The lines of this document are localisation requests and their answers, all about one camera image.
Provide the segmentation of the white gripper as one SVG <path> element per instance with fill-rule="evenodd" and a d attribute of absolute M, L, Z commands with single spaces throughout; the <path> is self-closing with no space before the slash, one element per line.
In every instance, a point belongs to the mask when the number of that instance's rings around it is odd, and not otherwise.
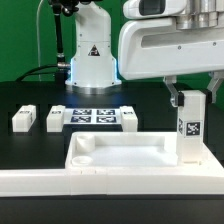
<path fill-rule="evenodd" d="M 176 77 L 209 72 L 216 102 L 224 82 L 224 0 L 127 0 L 118 65 L 127 80 L 164 77 L 173 107 L 184 105 Z"/>

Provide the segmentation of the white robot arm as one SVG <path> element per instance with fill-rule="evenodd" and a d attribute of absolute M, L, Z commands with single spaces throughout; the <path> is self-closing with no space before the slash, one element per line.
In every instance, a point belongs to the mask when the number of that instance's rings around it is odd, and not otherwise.
<path fill-rule="evenodd" d="M 78 7 L 68 86 L 89 93 L 118 85 L 118 76 L 162 77 L 172 104 L 182 106 L 177 75 L 210 72 L 211 92 L 224 80 L 224 0 L 127 0 L 117 58 L 111 54 L 110 15 L 90 1 Z"/>

